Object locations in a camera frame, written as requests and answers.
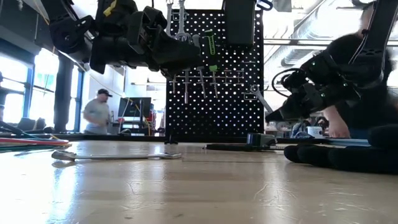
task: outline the baseball cap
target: baseball cap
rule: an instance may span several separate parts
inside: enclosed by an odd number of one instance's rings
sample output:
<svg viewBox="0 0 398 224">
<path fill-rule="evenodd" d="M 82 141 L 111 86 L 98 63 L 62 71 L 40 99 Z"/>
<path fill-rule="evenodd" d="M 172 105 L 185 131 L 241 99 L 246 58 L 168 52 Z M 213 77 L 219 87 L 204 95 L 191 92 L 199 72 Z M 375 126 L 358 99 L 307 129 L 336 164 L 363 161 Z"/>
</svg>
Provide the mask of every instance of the baseball cap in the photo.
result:
<svg viewBox="0 0 398 224">
<path fill-rule="evenodd" d="M 108 97 L 112 97 L 112 95 L 109 94 L 109 91 L 108 91 L 108 90 L 105 90 L 105 89 L 100 89 L 100 90 L 98 90 L 97 94 L 105 94 L 105 95 L 107 95 Z"/>
</svg>

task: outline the black cable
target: black cable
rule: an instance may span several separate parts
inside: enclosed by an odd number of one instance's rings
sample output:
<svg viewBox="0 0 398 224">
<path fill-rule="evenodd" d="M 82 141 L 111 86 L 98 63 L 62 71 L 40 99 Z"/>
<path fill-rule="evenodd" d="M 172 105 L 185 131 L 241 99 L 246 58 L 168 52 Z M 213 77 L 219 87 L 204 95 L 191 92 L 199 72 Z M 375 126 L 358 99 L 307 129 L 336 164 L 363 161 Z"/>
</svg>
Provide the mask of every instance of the black cable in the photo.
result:
<svg viewBox="0 0 398 224">
<path fill-rule="evenodd" d="M 281 74 L 283 74 L 283 73 L 286 73 L 286 72 L 297 72 L 297 71 L 301 71 L 301 69 L 300 69 L 300 68 L 289 68 L 289 69 L 283 70 L 283 71 L 279 72 L 278 74 L 276 74 L 276 75 L 272 78 L 272 81 L 271 81 L 271 87 L 272 87 L 272 89 L 273 89 L 276 93 L 278 93 L 279 95 L 281 95 L 281 96 L 289 97 L 288 95 L 285 95 L 285 94 L 281 93 L 279 90 L 276 89 L 276 87 L 275 87 L 275 80 L 276 80 L 276 78 L 277 78 L 279 75 L 281 75 Z M 284 82 L 284 80 L 285 80 L 289 75 L 284 75 L 284 76 L 282 77 L 282 79 L 281 79 L 282 83 Z"/>
</svg>

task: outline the table surface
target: table surface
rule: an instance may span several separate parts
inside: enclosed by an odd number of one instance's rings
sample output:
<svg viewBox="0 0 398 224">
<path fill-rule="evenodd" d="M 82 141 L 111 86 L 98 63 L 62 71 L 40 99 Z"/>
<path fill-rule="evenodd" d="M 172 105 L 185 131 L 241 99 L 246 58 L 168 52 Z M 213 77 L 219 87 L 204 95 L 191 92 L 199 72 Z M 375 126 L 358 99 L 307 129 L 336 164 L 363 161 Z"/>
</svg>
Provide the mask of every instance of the table surface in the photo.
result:
<svg viewBox="0 0 398 224">
<path fill-rule="evenodd" d="M 0 154 L 0 223 L 398 223 L 398 179 L 290 163 L 282 152 L 204 144 L 82 141 L 90 154 L 181 152 L 178 160 L 53 160 Z"/>
</svg>

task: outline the dark pants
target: dark pants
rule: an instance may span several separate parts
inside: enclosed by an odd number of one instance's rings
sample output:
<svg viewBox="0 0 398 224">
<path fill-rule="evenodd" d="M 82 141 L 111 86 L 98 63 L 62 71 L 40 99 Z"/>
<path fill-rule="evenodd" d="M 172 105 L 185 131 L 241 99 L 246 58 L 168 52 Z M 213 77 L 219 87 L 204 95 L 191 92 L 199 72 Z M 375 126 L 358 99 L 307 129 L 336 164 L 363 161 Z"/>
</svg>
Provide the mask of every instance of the dark pants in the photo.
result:
<svg viewBox="0 0 398 224">
<path fill-rule="evenodd" d="M 352 139 L 368 139 L 368 129 L 350 128 L 349 134 Z"/>
</svg>

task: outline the hanging wrench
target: hanging wrench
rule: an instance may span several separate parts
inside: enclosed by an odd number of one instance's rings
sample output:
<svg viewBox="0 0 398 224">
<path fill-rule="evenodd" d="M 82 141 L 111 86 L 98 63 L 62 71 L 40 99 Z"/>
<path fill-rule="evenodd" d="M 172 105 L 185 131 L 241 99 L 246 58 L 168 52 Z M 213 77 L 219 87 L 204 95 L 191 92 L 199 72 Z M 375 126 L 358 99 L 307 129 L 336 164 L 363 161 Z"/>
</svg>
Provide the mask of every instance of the hanging wrench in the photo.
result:
<svg viewBox="0 0 398 224">
<path fill-rule="evenodd" d="M 192 40 L 193 40 L 193 44 L 196 47 L 198 47 L 199 49 L 201 49 L 200 48 L 200 36 L 198 34 L 195 34 L 192 36 Z M 205 69 L 205 67 L 201 65 L 197 69 L 199 70 L 199 74 L 200 74 L 200 84 L 201 84 L 201 88 L 203 90 L 203 97 L 206 98 L 205 81 L 203 79 L 203 69 Z"/>
<path fill-rule="evenodd" d="M 185 70 L 185 104 L 188 104 L 188 84 L 189 84 L 189 70 Z"/>
<path fill-rule="evenodd" d="M 257 85 L 250 86 L 250 92 L 254 94 L 257 97 L 257 99 L 259 99 L 260 103 L 265 107 L 268 113 L 274 112 L 274 110 L 269 106 L 267 101 L 262 96 L 261 91 L 259 90 Z"/>
<path fill-rule="evenodd" d="M 174 75 L 173 81 L 171 81 L 173 83 L 173 94 L 175 94 L 175 83 L 177 82 L 176 79 L 177 79 L 177 76 Z"/>
<path fill-rule="evenodd" d="M 180 3 L 180 19 L 178 21 L 178 33 L 175 35 L 175 38 L 177 40 L 191 43 L 192 42 L 191 35 L 184 31 L 185 0 L 179 0 L 179 3 Z"/>
<path fill-rule="evenodd" d="M 174 4 L 174 0 L 166 0 L 167 3 L 167 27 L 166 27 L 166 34 L 171 36 L 170 28 L 172 23 L 172 7 Z"/>
</svg>

